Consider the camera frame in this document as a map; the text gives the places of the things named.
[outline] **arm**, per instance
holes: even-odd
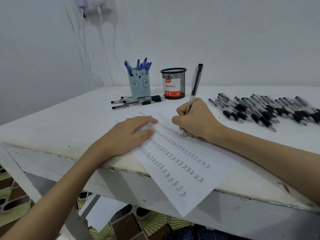
[[[187,115],[186,110],[187,104],[177,108],[179,116],[174,116],[172,122],[191,137],[202,137],[248,158],[320,205],[319,154],[230,129],[216,120],[200,98],[195,99]]]
[[[57,184],[24,215],[1,240],[55,239],[79,194],[94,171],[109,158],[123,155],[154,134],[154,129],[134,132],[151,116],[138,116],[115,125],[94,142]]]

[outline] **black mesh pen holder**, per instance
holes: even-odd
[[[163,69],[163,95],[166,99],[182,99],[186,96],[186,68]]]

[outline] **pile of pens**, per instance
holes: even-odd
[[[146,69],[146,75],[149,73],[150,67],[151,67],[152,62],[147,62],[147,58],[144,59],[144,61],[140,64],[140,59],[138,59],[137,61],[137,66],[132,68],[132,66],[129,64],[129,62],[126,60],[124,62],[124,66],[126,67],[126,69],[128,70],[130,76],[133,76],[132,74],[132,70],[142,70],[142,69]]]
[[[298,96],[295,99],[280,97],[273,100],[269,96],[253,94],[251,98],[234,97],[234,99],[235,101],[223,93],[218,93],[217,99],[209,98],[209,102],[219,107],[230,120],[244,123],[244,121],[252,122],[252,118],[258,125],[266,126],[274,132],[277,130],[272,123],[280,123],[278,116],[292,119],[301,125],[320,124],[320,109]]]
[[[147,105],[165,101],[163,95],[144,96],[144,97],[121,97],[119,100],[111,101],[112,104],[119,104],[112,109],[121,109],[138,105]]]

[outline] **table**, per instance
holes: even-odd
[[[301,96],[320,108],[320,87],[201,86],[197,96],[207,101],[219,92],[240,98],[253,93],[274,98]],[[151,94],[161,93],[162,87],[151,88]],[[110,101],[129,94],[129,87],[103,87],[0,126],[0,163],[37,201],[52,186],[52,183],[41,185],[40,182],[45,182],[45,179],[48,182],[58,181],[75,160],[111,128],[107,121],[109,117],[129,113],[133,109],[111,109]],[[163,103],[178,107],[188,99],[187,93],[184,99]],[[209,108],[220,122],[235,126],[223,117],[221,110],[213,106]],[[283,119],[276,133],[255,124],[236,126],[255,136],[320,154],[319,125],[304,127]],[[245,160],[184,219],[250,239],[318,239],[320,208],[286,185],[288,193],[279,184],[281,182]],[[84,190],[180,217],[132,153],[109,160],[93,174]],[[77,217],[74,212],[68,221],[68,230],[75,231]],[[81,235],[88,237],[84,227],[81,231],[81,234],[73,233],[77,240],[85,239]]]

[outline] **label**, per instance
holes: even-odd
[[[163,93],[165,96],[178,97],[181,96],[180,78],[163,79]]]

